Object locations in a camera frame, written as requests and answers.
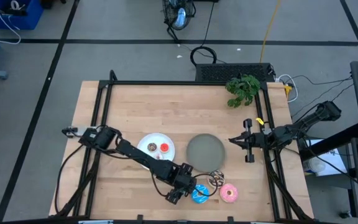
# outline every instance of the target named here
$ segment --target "pink donut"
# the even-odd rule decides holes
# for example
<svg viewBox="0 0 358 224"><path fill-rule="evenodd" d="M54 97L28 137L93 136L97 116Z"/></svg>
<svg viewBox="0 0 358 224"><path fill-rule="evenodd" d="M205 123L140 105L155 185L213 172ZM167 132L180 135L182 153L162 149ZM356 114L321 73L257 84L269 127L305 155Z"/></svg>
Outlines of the pink donut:
<svg viewBox="0 0 358 224"><path fill-rule="evenodd" d="M237 200L239 192L232 184L225 184L221 187L221 198L227 203L233 203Z"/></svg>

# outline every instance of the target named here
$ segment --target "green plant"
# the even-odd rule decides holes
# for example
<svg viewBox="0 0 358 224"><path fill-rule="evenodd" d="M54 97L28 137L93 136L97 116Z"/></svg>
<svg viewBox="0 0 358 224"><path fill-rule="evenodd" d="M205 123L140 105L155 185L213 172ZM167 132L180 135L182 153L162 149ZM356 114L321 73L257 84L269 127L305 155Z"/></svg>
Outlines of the green plant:
<svg viewBox="0 0 358 224"><path fill-rule="evenodd" d="M226 83L226 90L237 97L227 101L227 105L237 108L243 100L246 101L244 105L250 105L259 88L259 81L252 75L241 75L240 78L232 78Z"/></svg>

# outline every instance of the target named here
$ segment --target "blue bin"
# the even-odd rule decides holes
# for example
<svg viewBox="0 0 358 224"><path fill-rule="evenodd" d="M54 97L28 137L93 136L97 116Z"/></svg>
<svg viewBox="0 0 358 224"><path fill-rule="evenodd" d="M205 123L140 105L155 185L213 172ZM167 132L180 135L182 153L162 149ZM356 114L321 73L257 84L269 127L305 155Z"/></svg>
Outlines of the blue bin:
<svg viewBox="0 0 358 224"><path fill-rule="evenodd" d="M40 0L16 0L20 6L25 4L27 6L27 16L11 16L10 21L8 20L9 16L2 15L4 21L14 29L16 26L19 29L32 30L37 26L38 21L42 15L44 9L40 5ZM11 0L0 0L0 10L5 7L10 7ZM0 18L0 29L8 29L8 27L3 23Z"/></svg>

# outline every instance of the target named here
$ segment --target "white plate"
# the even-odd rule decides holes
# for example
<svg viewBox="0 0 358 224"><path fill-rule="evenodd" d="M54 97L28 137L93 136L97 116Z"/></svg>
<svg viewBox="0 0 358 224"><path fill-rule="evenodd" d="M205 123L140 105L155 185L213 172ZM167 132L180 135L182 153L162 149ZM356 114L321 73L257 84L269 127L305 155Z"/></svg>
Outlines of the white plate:
<svg viewBox="0 0 358 224"><path fill-rule="evenodd" d="M147 149L147 146L150 143L155 143L157 145L157 149L154 152L150 152ZM169 151L167 153L162 153L160 150L161 144L168 144ZM163 159L173 161L173 158L175 157L175 146L173 145L173 141L166 135L161 133L152 133L144 136L138 143L137 148L140 149L142 152L148 154L149 156L155 158L157 154L161 154Z"/></svg>

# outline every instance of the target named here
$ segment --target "toy donut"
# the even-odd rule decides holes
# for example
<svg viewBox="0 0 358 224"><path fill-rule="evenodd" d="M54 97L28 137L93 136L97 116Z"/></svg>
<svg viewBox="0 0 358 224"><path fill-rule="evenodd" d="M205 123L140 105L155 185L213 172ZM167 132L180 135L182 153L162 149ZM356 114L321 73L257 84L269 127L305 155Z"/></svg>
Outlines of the toy donut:
<svg viewBox="0 0 358 224"><path fill-rule="evenodd" d="M206 188L202 184L197 184L196 189L199 190L200 192L202 192L205 195L209 195L208 188ZM208 200L208 196L201 195L196 190L194 190L193 193L191 193L191 199L193 199L193 201L196 202L196 203L204 203L204 202L206 202Z"/></svg>
<svg viewBox="0 0 358 224"><path fill-rule="evenodd" d="M150 152L154 152L157 149L157 145L155 143L150 143L150 144L147 145L147 149Z"/></svg>
<svg viewBox="0 0 358 224"><path fill-rule="evenodd" d="M218 183L218 188L221 188L224 185L224 174L220 170L212 171L209 174L214 176L213 178L210 175L207 177L210 186L215 188L216 182Z"/></svg>
<svg viewBox="0 0 358 224"><path fill-rule="evenodd" d="M232 184L225 184L221 187L221 198L227 203L234 203L239 195L237 189Z"/></svg>
<svg viewBox="0 0 358 224"><path fill-rule="evenodd" d="M164 159L164 156L163 156L161 153L157 152L157 153L154 155L154 159L156 159L156 160L162 160L162 159Z"/></svg>
<svg viewBox="0 0 358 224"><path fill-rule="evenodd" d="M168 144L166 144L166 143L161 144L161 146L160 146L160 151L161 151L162 153L167 153L167 152L169 151L169 146L168 146Z"/></svg>

